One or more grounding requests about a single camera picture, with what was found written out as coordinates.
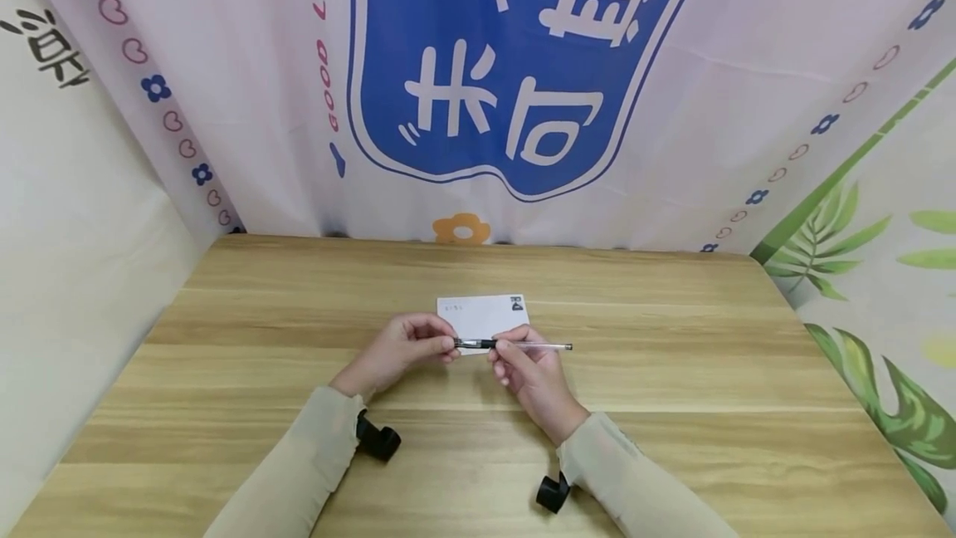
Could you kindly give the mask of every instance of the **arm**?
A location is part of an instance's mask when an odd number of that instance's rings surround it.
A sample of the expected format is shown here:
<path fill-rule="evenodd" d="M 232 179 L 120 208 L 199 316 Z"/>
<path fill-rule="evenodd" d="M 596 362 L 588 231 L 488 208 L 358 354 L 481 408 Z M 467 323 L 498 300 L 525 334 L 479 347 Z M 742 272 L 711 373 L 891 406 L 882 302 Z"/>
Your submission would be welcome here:
<path fill-rule="evenodd" d="M 375 340 L 319 387 L 285 436 L 219 512 L 206 538 L 308 538 L 359 445 L 372 395 L 428 359 L 451 363 L 454 330 L 434 314 L 392 318 Z"/>
<path fill-rule="evenodd" d="M 495 338 L 489 361 L 498 380 L 558 445 L 568 484 L 595 496 L 624 536 L 737 536 L 696 494 L 644 457 L 608 416 L 578 403 L 555 351 L 524 351 L 510 343 L 547 342 L 536 330 L 522 325 Z"/>
<path fill-rule="evenodd" d="M 699 497 L 644 456 L 604 413 L 592 413 L 558 448 L 568 484 L 590 492 L 624 536 L 735 538 Z"/>
<path fill-rule="evenodd" d="M 308 538 L 352 462 L 363 408 L 360 397 L 315 389 L 276 448 L 222 508 L 206 538 Z"/>

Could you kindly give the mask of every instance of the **white wall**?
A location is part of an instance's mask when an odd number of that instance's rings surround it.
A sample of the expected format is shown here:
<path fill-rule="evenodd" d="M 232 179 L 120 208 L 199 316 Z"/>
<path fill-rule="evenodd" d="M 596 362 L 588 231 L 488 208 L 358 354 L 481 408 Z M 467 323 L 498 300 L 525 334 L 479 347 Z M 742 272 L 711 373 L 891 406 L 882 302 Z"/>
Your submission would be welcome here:
<path fill-rule="evenodd" d="M 38 67 L 0 30 L 0 536 L 207 247 L 99 82 Z"/>

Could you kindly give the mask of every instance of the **hand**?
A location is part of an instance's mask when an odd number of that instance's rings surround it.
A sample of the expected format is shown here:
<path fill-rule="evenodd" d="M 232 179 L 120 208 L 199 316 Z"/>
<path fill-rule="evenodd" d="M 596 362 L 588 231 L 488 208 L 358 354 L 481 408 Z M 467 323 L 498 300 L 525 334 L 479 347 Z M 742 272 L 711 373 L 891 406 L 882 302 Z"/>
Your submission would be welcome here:
<path fill-rule="evenodd" d="M 495 338 L 498 343 L 489 351 L 488 360 L 498 381 L 515 394 L 518 404 L 554 446 L 564 443 L 591 413 L 571 394 L 558 351 L 522 350 L 512 345 L 520 341 L 547 343 L 529 325 L 501 332 Z"/>
<path fill-rule="evenodd" d="M 461 355 L 455 349 L 458 335 L 435 314 L 398 314 L 348 366 L 335 375 L 329 387 L 345 397 L 361 394 L 367 403 L 416 363 L 438 360 L 450 364 Z"/>

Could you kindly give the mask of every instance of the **pen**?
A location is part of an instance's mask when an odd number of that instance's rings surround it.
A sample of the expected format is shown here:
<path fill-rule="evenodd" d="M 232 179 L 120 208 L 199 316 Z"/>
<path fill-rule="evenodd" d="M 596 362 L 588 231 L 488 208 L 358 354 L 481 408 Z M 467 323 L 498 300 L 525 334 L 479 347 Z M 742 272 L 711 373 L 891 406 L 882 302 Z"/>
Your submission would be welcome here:
<path fill-rule="evenodd" d="M 470 350 L 493 350 L 497 342 L 497 339 L 455 339 L 455 347 Z M 515 341 L 511 344 L 522 350 L 570 351 L 574 349 L 574 345 L 571 343 L 526 343 L 523 341 Z"/>

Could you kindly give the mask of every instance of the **green stripe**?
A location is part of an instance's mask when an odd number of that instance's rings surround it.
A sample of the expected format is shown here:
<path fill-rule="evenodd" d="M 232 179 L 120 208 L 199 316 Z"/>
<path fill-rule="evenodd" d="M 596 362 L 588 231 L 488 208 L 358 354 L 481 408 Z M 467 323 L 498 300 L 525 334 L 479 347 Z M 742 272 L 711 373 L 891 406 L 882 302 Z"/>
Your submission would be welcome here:
<path fill-rule="evenodd" d="M 933 76 L 929 83 L 927 83 L 923 90 L 920 90 L 916 95 L 908 100 L 906 104 L 902 105 L 902 108 L 897 110 L 893 116 L 889 118 L 886 123 L 880 127 L 875 134 L 873 134 L 863 145 L 853 153 L 849 159 L 843 162 L 842 165 L 836 167 L 836 171 L 832 172 L 830 177 L 826 178 L 822 184 L 817 187 L 817 189 L 810 192 L 809 196 L 806 196 L 803 201 L 801 201 L 797 208 L 794 208 L 783 220 L 776 225 L 771 232 L 767 234 L 766 237 L 757 244 L 753 252 L 750 253 L 750 257 L 753 257 L 754 260 L 760 262 L 761 265 L 767 260 L 771 259 L 773 254 L 778 252 L 781 245 L 787 242 L 787 240 L 794 234 L 797 233 L 797 230 L 800 228 L 800 225 L 806 221 L 807 217 L 811 215 L 813 209 L 817 208 L 817 205 L 820 203 L 820 200 L 826 196 L 827 193 L 830 193 L 830 190 L 834 188 L 839 182 L 846 177 L 846 174 L 850 172 L 850 169 L 853 169 L 856 166 L 857 162 L 860 162 L 863 159 L 863 156 L 866 156 L 871 149 L 874 149 L 876 144 L 879 144 L 883 137 L 889 133 L 895 127 L 895 124 L 899 123 L 902 118 L 910 114 L 910 111 L 916 108 L 916 106 L 927 96 L 932 90 L 936 89 L 936 86 L 942 83 L 942 81 L 949 76 L 952 71 L 956 70 L 956 59 L 953 59 L 949 62 L 948 65 L 943 67 L 942 71 L 939 71 L 936 75 Z"/>

